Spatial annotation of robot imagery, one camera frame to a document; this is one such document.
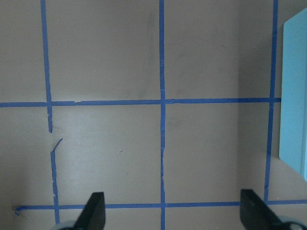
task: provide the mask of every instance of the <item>blue tape line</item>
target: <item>blue tape line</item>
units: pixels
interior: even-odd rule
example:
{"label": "blue tape line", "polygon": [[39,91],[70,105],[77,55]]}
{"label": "blue tape line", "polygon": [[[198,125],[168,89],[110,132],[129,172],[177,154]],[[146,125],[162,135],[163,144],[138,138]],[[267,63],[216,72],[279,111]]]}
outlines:
{"label": "blue tape line", "polygon": [[239,206],[240,202],[168,203],[166,207],[225,207]]}
{"label": "blue tape line", "polygon": [[[268,205],[303,205],[307,204],[307,200],[271,200],[267,201]],[[231,207],[240,206],[240,202],[200,202],[200,203],[166,203],[166,208],[173,207]],[[59,209],[83,209],[85,205],[61,205]],[[116,208],[161,208],[161,204],[109,204],[106,205],[107,209]],[[15,212],[23,210],[52,210],[54,205],[32,205],[20,206],[15,209]]]}
{"label": "blue tape line", "polygon": [[165,149],[165,59],[164,59],[164,0],[159,0],[159,58],[161,93],[161,230],[165,230],[165,188],[164,188],[164,149]]}
{"label": "blue tape line", "polygon": [[160,104],[161,100],[118,100],[118,101],[61,101],[52,102],[52,106],[78,106],[78,105],[134,105],[134,104]]}
{"label": "blue tape line", "polygon": [[106,208],[160,208],[161,204],[112,204]]}
{"label": "blue tape line", "polygon": [[167,99],[167,104],[209,104],[209,103],[268,103],[270,98],[207,98]]}
{"label": "blue tape line", "polygon": [[45,0],[41,0],[40,5],[41,5],[41,18],[42,18],[42,35],[43,35],[43,50],[44,50],[44,67],[45,67],[45,82],[46,82],[48,128],[49,128],[49,133],[52,133],[52,105],[51,105],[49,55],[48,55],[48,35],[47,35],[47,16],[46,16],[46,2],[45,2]]}
{"label": "blue tape line", "polygon": [[46,102],[0,102],[1,107],[46,107]]}
{"label": "blue tape line", "polygon": [[51,156],[51,169],[52,169],[52,188],[53,188],[53,203],[54,203],[54,216],[55,216],[55,221],[56,224],[60,223],[59,219],[59,196],[58,196],[58,186],[57,186],[57,167],[56,167],[56,148],[59,145],[59,143],[63,139],[60,139],[53,150],[50,152]]}
{"label": "blue tape line", "polygon": [[[196,99],[165,99],[166,104],[209,104],[209,103],[269,103],[270,98],[196,98]],[[118,100],[118,101],[58,101],[51,102],[52,106],[79,106],[79,105],[137,105],[161,104],[161,100]],[[0,102],[1,107],[46,107],[46,102]]]}
{"label": "blue tape line", "polygon": [[47,210],[47,209],[54,209],[54,205],[26,205],[26,206],[19,206],[15,209],[15,212],[23,211],[23,210]]}
{"label": "blue tape line", "polygon": [[270,169],[271,169],[271,154],[272,154],[272,133],[273,133],[273,116],[275,102],[275,76],[276,76],[276,47],[277,47],[277,23],[278,23],[278,0],[273,2],[273,26],[272,26],[272,57],[271,57],[271,86],[270,86],[270,110],[268,122],[268,139],[267,139],[267,155],[265,165],[264,179],[264,202],[269,200],[270,186]]}
{"label": "blue tape line", "polygon": [[307,204],[307,200],[270,200],[268,205],[303,205]]}

